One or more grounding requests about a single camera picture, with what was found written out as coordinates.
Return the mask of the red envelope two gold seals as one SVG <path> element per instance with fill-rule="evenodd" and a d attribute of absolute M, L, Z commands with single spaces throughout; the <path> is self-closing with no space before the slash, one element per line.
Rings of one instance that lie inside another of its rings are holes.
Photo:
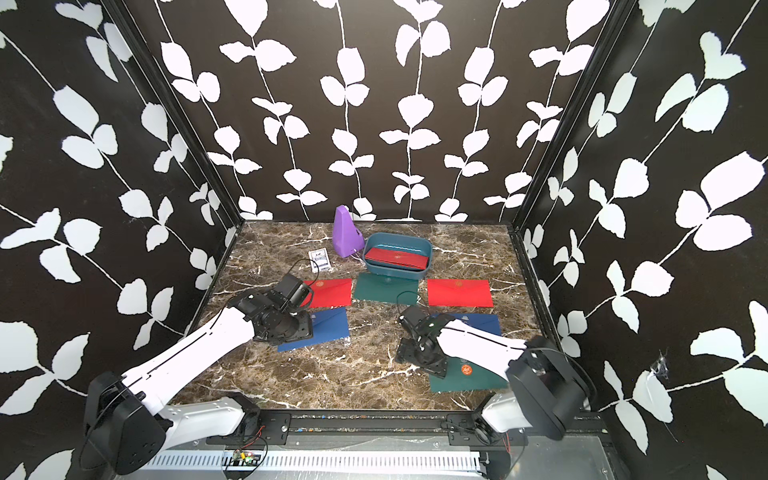
<path fill-rule="evenodd" d="M 367 251 L 365 260 L 377 266 L 412 271 L 426 270 L 429 257 L 420 253 L 374 247 Z"/>

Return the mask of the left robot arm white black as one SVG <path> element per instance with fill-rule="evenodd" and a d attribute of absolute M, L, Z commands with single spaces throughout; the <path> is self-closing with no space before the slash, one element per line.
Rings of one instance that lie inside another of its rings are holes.
<path fill-rule="evenodd" d="M 100 374 L 88 387 L 85 447 L 115 474 L 127 475 L 158 453 L 193 440 L 256 440 L 263 431 L 260 409 L 240 392 L 203 403 L 170 402 L 246 343 L 279 346 L 312 338 L 307 308 L 313 297 L 310 284 L 287 273 L 269 290 L 250 289 L 230 298 L 208 323 L 145 363 L 122 374 Z"/>

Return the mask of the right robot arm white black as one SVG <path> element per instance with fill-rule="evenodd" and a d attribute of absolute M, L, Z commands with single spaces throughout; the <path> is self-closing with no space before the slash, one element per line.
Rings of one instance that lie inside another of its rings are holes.
<path fill-rule="evenodd" d="M 430 314 L 411 305 L 398 315 L 406 332 L 396 361 L 445 380 L 462 367 L 477 367 L 503 381 L 506 390 L 485 401 L 477 425 L 502 434 L 532 429 L 561 440 L 576 416 L 593 401 L 595 387 L 586 371 L 548 339 L 505 338 L 447 313 Z"/>

